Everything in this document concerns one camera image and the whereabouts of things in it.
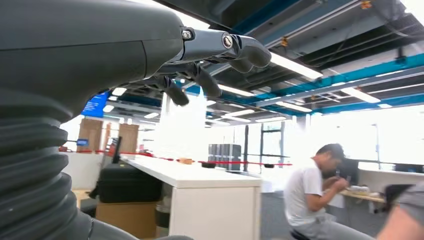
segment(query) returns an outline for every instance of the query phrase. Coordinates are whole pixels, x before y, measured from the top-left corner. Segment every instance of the fluorescent light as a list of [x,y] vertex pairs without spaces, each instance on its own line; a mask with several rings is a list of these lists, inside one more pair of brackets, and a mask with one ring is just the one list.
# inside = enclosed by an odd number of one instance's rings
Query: fluorescent light
[[236,107],[236,108],[239,108],[239,109],[245,109],[246,108],[245,106],[241,106],[241,105],[237,105],[237,104],[233,104],[233,103],[228,104],[228,106],[233,106],[233,107]]
[[312,112],[312,109],[309,109],[309,108],[306,108],[306,107],[303,107],[303,106],[294,105],[294,104],[291,104],[291,103],[288,103],[288,102],[278,101],[275,104],[280,105],[280,106],[285,107],[285,108],[305,112],[305,113]]
[[271,62],[280,65],[281,67],[284,67],[286,69],[290,69],[296,73],[302,74],[303,76],[308,77],[310,79],[317,79],[323,76],[323,74],[320,72],[312,70],[308,67],[305,67],[297,62],[289,60],[273,52],[271,52]]
[[257,123],[265,123],[265,122],[275,122],[275,121],[283,121],[286,120],[284,116],[276,116],[271,118],[263,118],[256,120]]
[[154,122],[154,121],[143,121],[143,120],[138,120],[138,121],[142,123],[148,123],[148,124],[157,124],[157,122]]
[[117,87],[113,90],[112,94],[115,96],[121,96],[127,89],[125,87]]
[[146,116],[144,116],[144,118],[146,118],[146,119],[152,119],[152,118],[154,118],[154,117],[157,117],[159,115],[159,113],[157,113],[157,112],[152,112],[152,113],[149,113],[149,114],[147,114]]
[[334,83],[331,86],[341,86],[341,85],[345,85],[346,82],[338,82],[338,83]]
[[389,108],[392,107],[392,105],[387,104],[387,103],[378,104],[378,106],[382,109],[389,109]]
[[114,109],[114,106],[112,105],[106,105],[103,107],[103,112],[110,113]]
[[231,93],[234,93],[234,94],[239,94],[239,95],[246,96],[246,97],[254,96],[254,94],[251,93],[251,92],[243,91],[243,90],[236,89],[236,88],[233,88],[233,87],[224,86],[224,85],[221,85],[221,84],[218,84],[218,87],[220,89],[224,90],[224,91],[231,92]]
[[368,94],[361,92],[361,91],[359,91],[355,88],[352,88],[352,87],[343,88],[341,91],[345,94],[349,94],[349,95],[351,95],[355,98],[358,98],[362,101],[365,101],[365,102],[368,102],[368,103],[371,103],[371,104],[381,102],[380,99],[373,97],[371,95],[368,95]]
[[222,116],[223,119],[231,119],[234,121],[239,121],[239,122],[243,122],[243,123],[250,123],[251,120],[249,119],[245,119],[245,118],[239,118],[239,117],[234,117],[234,116]]
[[253,110],[253,109],[246,109],[246,110],[242,110],[242,111],[230,112],[230,113],[225,114],[225,116],[236,117],[236,116],[251,114],[251,113],[254,113],[254,112],[255,112],[255,110]]
[[422,25],[424,25],[424,14],[422,10],[422,1],[419,0],[400,0],[408,12],[410,12]]
[[209,123],[219,124],[219,125],[226,125],[226,126],[231,125],[231,124],[230,124],[230,123],[228,123],[228,122],[224,122],[224,121],[217,121],[217,120],[212,120],[212,119],[206,119],[205,121],[206,121],[206,122],[209,122]]
[[216,101],[208,100],[208,101],[206,102],[206,106],[214,105],[214,104],[216,104],[216,103],[217,103]]
[[397,73],[401,73],[404,70],[399,70],[399,71],[392,71],[392,72],[388,72],[388,73],[383,73],[383,74],[379,74],[379,75],[375,75],[376,77],[383,77],[383,76],[387,76],[387,75],[392,75],[392,74],[397,74]]
[[158,8],[164,8],[167,9],[169,11],[174,12],[179,19],[181,19],[182,24],[184,24],[184,26],[186,27],[191,27],[194,29],[199,29],[199,30],[205,30],[209,28],[209,24],[207,24],[206,22],[200,21],[194,17],[191,17],[189,15],[186,15],[182,12],[176,11],[172,8],[169,8],[167,6],[164,6],[156,1],[152,1],[152,0],[130,0],[131,2],[136,2],[136,3],[144,3],[144,4],[148,4],[151,6],[156,6]]

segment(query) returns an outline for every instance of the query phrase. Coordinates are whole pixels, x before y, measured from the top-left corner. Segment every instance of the black suitcase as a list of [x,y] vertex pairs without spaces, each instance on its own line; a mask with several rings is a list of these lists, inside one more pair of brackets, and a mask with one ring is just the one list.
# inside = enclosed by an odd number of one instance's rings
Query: black suitcase
[[128,164],[109,164],[100,172],[96,193],[106,204],[157,202],[162,182]]

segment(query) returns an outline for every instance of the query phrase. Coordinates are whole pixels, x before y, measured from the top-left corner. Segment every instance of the white desk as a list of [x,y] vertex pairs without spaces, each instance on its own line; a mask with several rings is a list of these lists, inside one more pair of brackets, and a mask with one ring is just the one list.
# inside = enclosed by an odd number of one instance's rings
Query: white desk
[[124,161],[173,186],[170,235],[259,240],[259,178],[146,156]]

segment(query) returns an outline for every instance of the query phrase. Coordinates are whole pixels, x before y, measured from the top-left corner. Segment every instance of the gray pants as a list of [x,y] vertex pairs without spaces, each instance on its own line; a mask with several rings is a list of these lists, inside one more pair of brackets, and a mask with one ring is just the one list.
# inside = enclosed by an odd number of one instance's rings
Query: gray pants
[[317,219],[314,223],[293,229],[310,240],[375,240],[365,233],[328,219]]

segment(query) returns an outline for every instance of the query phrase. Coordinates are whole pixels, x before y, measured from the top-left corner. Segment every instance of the cardboard box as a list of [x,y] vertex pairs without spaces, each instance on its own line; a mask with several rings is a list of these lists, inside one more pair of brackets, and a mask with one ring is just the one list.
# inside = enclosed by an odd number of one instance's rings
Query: cardboard box
[[156,202],[101,203],[95,218],[118,227],[139,239],[156,236]]

